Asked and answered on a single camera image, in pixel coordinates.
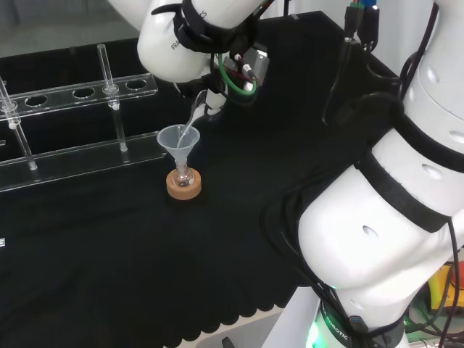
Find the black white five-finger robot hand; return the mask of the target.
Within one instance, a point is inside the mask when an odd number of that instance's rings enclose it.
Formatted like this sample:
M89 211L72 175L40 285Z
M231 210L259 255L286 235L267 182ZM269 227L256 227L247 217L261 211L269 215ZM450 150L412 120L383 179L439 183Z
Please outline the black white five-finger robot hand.
M268 53L256 46L243 54L208 54L200 76L175 88L201 115L216 115L228 104L248 107L257 100L269 63Z

